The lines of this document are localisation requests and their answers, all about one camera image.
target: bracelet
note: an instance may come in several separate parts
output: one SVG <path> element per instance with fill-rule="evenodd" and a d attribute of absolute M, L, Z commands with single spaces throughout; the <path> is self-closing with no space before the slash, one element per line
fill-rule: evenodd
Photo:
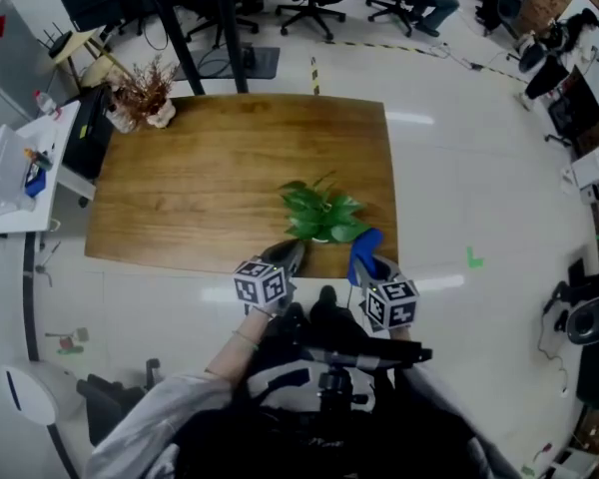
<path fill-rule="evenodd" d="M 255 351 L 257 351 L 258 349 L 260 349 L 260 347 L 255 344 L 252 340 L 250 340 L 248 337 L 246 337 L 245 335 L 242 335 L 238 330 L 233 330 L 233 335 L 237 335 L 238 337 L 241 337 L 243 340 L 245 340 L 248 344 L 250 344 L 253 349 Z"/>
<path fill-rule="evenodd" d="M 275 319 L 275 316 L 273 314 L 271 314 L 270 312 L 266 312 L 263 308 L 259 308 L 254 305 L 251 305 L 251 307 L 257 310 L 258 312 L 261 312 L 262 314 L 266 314 L 269 317 L 269 320 Z"/>

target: bottle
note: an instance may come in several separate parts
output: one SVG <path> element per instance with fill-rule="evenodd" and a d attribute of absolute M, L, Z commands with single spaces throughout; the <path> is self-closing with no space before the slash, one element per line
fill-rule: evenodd
<path fill-rule="evenodd" d="M 56 121 L 60 117 L 60 114 L 62 114 L 62 109 L 58 108 L 56 102 L 53 101 L 51 96 L 46 92 L 36 91 L 33 93 L 33 97 L 36 99 L 40 111 L 54 121 Z"/>
<path fill-rule="evenodd" d="M 32 149 L 25 149 L 24 156 L 26 156 L 33 165 L 37 165 L 43 171 L 50 171 L 53 167 L 53 163 L 47 155 L 40 151 L 33 151 Z"/>

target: green tape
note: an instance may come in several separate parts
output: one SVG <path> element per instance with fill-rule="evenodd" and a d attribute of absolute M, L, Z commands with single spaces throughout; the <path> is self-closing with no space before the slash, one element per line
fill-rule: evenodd
<path fill-rule="evenodd" d="M 483 267 L 483 261 L 484 261 L 483 257 L 482 258 L 475 257 L 472 254 L 472 246 L 467 246 L 466 247 L 466 259 L 467 259 L 467 262 L 468 262 L 468 267 L 471 268 L 471 269 L 475 269 L 475 268 L 478 268 L 478 267 Z"/>

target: flower pot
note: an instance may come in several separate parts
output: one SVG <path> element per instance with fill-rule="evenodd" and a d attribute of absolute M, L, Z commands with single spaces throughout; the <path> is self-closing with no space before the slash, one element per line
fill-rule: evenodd
<path fill-rule="evenodd" d="M 173 102 L 170 99 L 167 99 L 158 112 L 147 117 L 147 123 L 156 128 L 166 128 L 175 115 L 176 107 L 173 106 Z"/>

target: gray sleeve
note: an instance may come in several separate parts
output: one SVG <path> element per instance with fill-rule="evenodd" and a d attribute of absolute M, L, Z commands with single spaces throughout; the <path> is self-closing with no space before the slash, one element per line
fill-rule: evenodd
<path fill-rule="evenodd" d="M 193 374 L 165 379 L 96 447 L 83 477 L 142 477 L 195 413 L 222 408 L 230 401 L 226 381 Z"/>

